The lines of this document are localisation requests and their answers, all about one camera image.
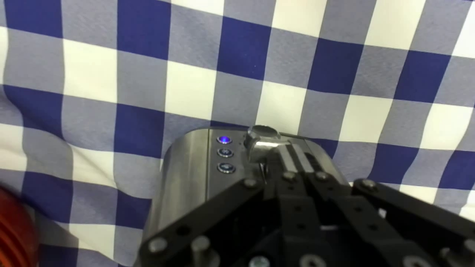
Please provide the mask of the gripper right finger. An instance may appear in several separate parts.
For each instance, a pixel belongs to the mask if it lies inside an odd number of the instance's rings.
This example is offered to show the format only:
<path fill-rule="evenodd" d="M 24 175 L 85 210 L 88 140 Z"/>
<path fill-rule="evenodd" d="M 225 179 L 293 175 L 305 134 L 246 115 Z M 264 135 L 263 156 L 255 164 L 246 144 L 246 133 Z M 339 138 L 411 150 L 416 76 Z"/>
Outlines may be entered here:
<path fill-rule="evenodd" d="M 353 186 L 329 156 L 295 144 L 316 212 L 338 240 L 336 255 L 358 267 L 475 267 L 475 222 L 370 179 Z"/>

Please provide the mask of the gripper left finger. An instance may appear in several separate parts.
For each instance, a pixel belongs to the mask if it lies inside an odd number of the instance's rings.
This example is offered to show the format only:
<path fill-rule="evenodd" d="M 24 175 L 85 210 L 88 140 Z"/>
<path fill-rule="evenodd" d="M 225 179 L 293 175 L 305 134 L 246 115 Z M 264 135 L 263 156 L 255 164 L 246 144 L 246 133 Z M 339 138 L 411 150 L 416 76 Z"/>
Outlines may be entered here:
<path fill-rule="evenodd" d="M 245 177 L 156 231 L 140 247 L 141 267 L 327 266 L 311 163 L 300 147 L 276 147 L 266 181 Z"/>

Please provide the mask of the silver toaster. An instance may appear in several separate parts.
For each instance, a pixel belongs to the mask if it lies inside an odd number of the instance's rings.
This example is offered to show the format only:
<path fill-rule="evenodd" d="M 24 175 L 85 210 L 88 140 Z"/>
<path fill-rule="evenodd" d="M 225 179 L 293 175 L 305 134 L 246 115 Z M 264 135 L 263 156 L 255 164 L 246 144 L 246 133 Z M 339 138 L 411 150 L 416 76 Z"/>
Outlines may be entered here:
<path fill-rule="evenodd" d="M 152 201 L 141 245 L 156 231 L 237 181 L 245 177 L 266 181 L 266 162 L 252 164 L 246 159 L 246 132 L 243 128 L 234 127 L 202 128 L 188 132 L 173 142 L 164 157 L 161 182 Z M 318 154 L 320 150 L 326 153 L 320 145 L 308 139 L 280 134 L 282 139 L 290 142 L 288 147 L 297 144 L 308 154 Z M 138 256 L 134 267 L 141 267 Z"/>

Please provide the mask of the silver toaster lever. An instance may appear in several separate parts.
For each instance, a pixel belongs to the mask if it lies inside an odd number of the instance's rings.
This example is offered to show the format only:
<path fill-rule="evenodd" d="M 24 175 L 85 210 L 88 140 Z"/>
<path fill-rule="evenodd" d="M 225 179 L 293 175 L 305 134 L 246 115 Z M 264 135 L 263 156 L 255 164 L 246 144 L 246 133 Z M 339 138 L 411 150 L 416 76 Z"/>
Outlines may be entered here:
<path fill-rule="evenodd" d="M 271 153 L 278 153 L 284 162 L 289 162 L 290 142 L 282 139 L 278 130 L 266 125 L 254 125 L 248 128 L 245 139 L 245 155 L 249 163 L 263 164 Z"/>

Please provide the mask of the blue white checkered cloth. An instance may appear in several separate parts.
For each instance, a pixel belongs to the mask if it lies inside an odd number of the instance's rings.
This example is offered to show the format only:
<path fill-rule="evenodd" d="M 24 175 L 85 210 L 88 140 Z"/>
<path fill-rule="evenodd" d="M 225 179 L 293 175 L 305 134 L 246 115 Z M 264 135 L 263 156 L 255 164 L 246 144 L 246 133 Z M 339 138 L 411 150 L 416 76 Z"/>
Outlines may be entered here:
<path fill-rule="evenodd" d="M 132 267 L 171 143 L 256 124 L 475 220 L 475 0 L 0 0 L 0 185 L 39 267 Z"/>

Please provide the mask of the red round object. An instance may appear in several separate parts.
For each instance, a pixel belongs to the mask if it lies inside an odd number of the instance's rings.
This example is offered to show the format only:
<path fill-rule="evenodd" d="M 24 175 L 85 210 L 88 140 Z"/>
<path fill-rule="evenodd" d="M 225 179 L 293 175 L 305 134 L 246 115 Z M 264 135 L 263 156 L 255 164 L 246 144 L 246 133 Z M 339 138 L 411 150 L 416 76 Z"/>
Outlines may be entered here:
<path fill-rule="evenodd" d="M 0 187 L 0 267 L 37 267 L 39 238 L 22 201 Z"/>

